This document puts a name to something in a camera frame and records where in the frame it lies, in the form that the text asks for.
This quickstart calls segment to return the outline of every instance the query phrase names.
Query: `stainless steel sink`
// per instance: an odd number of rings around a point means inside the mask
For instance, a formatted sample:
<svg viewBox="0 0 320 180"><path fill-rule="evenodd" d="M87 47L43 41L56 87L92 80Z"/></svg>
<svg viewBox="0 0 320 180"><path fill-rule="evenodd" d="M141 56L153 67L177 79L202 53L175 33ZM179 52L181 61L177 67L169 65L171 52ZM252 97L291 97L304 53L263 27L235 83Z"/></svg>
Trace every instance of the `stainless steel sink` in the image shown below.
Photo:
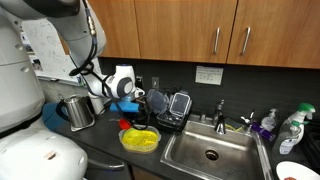
<svg viewBox="0 0 320 180"><path fill-rule="evenodd" d="M273 179L267 152L257 133L227 131L190 115L181 135L172 135L161 162L203 179Z"/></svg>

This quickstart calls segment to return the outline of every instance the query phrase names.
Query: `dark backsplash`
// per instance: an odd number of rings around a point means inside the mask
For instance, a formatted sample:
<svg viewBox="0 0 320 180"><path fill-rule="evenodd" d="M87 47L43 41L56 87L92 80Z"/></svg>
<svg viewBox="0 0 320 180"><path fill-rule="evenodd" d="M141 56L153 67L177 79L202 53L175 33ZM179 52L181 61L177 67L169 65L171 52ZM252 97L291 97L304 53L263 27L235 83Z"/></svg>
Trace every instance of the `dark backsplash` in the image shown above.
<svg viewBox="0 0 320 180"><path fill-rule="evenodd" d="M114 74L115 65L131 64L135 75L143 76L144 90L151 89L151 77L159 77L160 89L182 87L193 100L192 111L212 115L216 102L225 100L224 116L248 117L255 109L254 119L260 121L271 108L278 109L280 122L297 111L301 102L312 104L320 119L320 70L238 66L190 62L148 61L101 58L104 74ZM224 68L221 85L195 82L196 67Z"/></svg>

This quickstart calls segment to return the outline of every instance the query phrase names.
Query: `electric kettle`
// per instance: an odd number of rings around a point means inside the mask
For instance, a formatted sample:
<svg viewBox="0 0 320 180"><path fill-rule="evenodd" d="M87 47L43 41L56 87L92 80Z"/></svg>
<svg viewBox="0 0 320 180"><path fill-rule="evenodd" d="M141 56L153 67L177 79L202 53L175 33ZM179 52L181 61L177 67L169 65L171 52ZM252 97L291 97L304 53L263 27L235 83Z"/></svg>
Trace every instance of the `electric kettle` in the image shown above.
<svg viewBox="0 0 320 180"><path fill-rule="evenodd" d="M63 119L70 121L71 131L78 131L95 123L93 111L89 108L90 104L88 96L75 94L62 99L57 105L56 112ZM67 109L67 115L63 113L63 107Z"/></svg>

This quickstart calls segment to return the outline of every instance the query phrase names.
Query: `kitchen counter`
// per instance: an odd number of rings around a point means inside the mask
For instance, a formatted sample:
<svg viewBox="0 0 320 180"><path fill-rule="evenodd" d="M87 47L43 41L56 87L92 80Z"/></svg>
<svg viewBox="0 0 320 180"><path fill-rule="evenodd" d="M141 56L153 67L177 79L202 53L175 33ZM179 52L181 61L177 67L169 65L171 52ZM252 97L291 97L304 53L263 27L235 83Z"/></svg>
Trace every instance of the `kitchen counter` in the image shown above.
<svg viewBox="0 0 320 180"><path fill-rule="evenodd" d="M117 119L119 119L118 113L106 112L97 117L95 125L90 128L72 132L70 124L65 123L57 128L56 132L74 140L78 144L91 147L163 179L199 179L160 162L171 133L159 130L161 140L157 149L150 154L128 152L119 141L118 133L120 128ZM275 179L277 179L275 168L281 161L293 161L310 167L299 146L294 148L287 156L274 155L268 142L265 142L265 146Z"/></svg>

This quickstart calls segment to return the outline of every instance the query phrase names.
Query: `white machine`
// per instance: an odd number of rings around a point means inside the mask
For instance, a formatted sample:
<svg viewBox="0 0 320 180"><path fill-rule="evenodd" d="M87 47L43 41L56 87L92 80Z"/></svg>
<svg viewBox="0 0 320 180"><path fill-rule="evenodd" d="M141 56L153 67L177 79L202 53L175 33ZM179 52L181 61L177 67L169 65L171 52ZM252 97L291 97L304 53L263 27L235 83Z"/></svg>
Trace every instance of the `white machine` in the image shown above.
<svg viewBox="0 0 320 180"><path fill-rule="evenodd" d="M86 153L50 132L41 119L44 95L16 31L22 20L40 18L65 40L78 67L70 74L81 72L92 95L122 98L143 92L134 86L131 66L117 67L108 78L90 72L90 60L103 51L106 38L86 0L0 0L1 180L78 180L86 171Z"/></svg>

